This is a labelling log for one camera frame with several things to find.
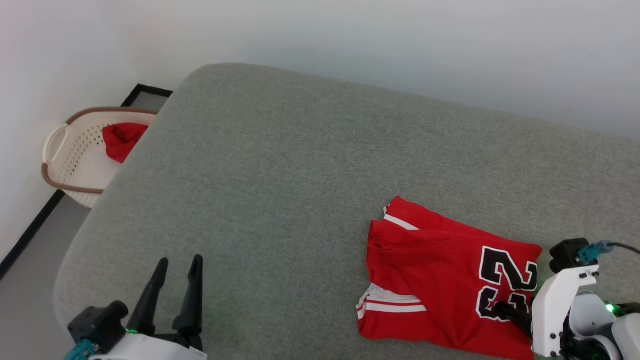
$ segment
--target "red jersey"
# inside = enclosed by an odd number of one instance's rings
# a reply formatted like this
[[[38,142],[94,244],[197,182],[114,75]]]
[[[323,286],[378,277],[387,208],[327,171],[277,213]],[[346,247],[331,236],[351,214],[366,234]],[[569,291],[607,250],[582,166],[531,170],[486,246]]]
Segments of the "red jersey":
[[[531,311],[541,251],[396,197],[369,230],[360,334],[533,359],[530,339],[493,306]]]

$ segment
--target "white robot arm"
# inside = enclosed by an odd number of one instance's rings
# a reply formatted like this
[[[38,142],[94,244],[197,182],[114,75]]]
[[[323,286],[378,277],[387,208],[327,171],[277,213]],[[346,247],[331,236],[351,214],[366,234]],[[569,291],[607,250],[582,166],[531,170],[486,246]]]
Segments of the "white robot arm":
[[[640,304],[605,304],[597,295],[579,291],[600,275],[595,258],[608,250],[598,246],[573,239],[550,251],[556,275],[545,281],[532,305],[535,353],[565,359],[640,359]]]
[[[127,328],[122,319],[129,310],[119,301],[107,307],[87,307],[69,323],[76,347],[65,360],[206,360],[202,352],[202,256],[189,271],[189,288],[182,312],[173,321],[175,334],[156,334],[154,315],[169,261],[163,258],[147,284]]]

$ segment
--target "folded shirt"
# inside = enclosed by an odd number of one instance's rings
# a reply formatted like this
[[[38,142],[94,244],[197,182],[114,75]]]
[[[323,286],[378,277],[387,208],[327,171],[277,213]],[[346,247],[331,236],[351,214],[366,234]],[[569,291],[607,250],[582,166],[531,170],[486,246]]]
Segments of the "folded shirt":
[[[371,222],[360,334],[426,340],[510,359],[533,359],[531,341],[493,310],[531,311],[541,247],[511,241],[396,197]]]

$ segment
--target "white plastic basket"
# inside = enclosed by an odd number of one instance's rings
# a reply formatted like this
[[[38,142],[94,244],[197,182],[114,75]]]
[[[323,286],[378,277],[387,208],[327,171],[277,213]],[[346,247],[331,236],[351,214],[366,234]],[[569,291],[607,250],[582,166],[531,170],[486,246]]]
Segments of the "white plastic basket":
[[[120,170],[107,156],[102,129],[133,122],[151,125],[157,111],[132,108],[91,108],[55,129],[42,149],[42,176],[80,204],[92,208]]]

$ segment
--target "black baseboard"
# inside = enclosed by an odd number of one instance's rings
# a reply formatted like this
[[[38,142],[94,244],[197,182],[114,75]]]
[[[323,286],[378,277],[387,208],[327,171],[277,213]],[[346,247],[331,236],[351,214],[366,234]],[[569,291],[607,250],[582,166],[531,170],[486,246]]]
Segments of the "black baseboard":
[[[169,97],[169,96],[171,96],[171,94],[173,94],[173,92],[171,90],[165,90],[165,89],[161,89],[161,88],[154,88],[153,86],[147,86],[147,85],[138,84],[133,89],[131,94],[129,94],[127,99],[122,103],[121,106],[124,106],[126,108],[131,107],[131,105],[133,105],[134,101],[136,101],[138,96],[140,96],[140,94],[142,94],[143,92],[146,92],[147,94],[158,95],[158,96],[163,96],[163,97]]]
[[[143,92],[163,97],[169,97],[171,96],[171,94],[173,94],[173,92],[170,90],[138,84],[121,106],[126,108],[131,107],[131,105],[133,105],[133,102],[136,101],[138,96],[140,96],[140,94],[142,94]],[[58,206],[64,196],[65,193],[62,190],[57,190],[53,194],[44,208],[42,208],[38,216],[34,219],[34,221],[32,221],[31,225],[29,225],[24,234],[22,234],[15,246],[13,246],[13,249],[9,252],[2,263],[0,263],[0,281],[3,279],[6,273],[9,272],[11,266],[13,266],[16,260],[18,260],[24,249],[27,248],[33,237],[36,236],[36,233],[42,227],[42,224],[44,224],[47,218],[49,218],[49,215],[51,215],[53,210],[56,208],[56,206]]]

